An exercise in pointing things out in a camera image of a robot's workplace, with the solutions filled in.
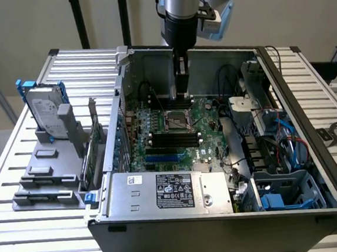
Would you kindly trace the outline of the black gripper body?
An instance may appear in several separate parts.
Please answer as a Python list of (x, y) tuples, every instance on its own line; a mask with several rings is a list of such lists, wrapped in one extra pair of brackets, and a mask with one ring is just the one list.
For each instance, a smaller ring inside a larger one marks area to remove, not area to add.
[(165, 15), (165, 39), (172, 48), (173, 60), (184, 57), (189, 49), (196, 43), (198, 17), (179, 19), (172, 15)]

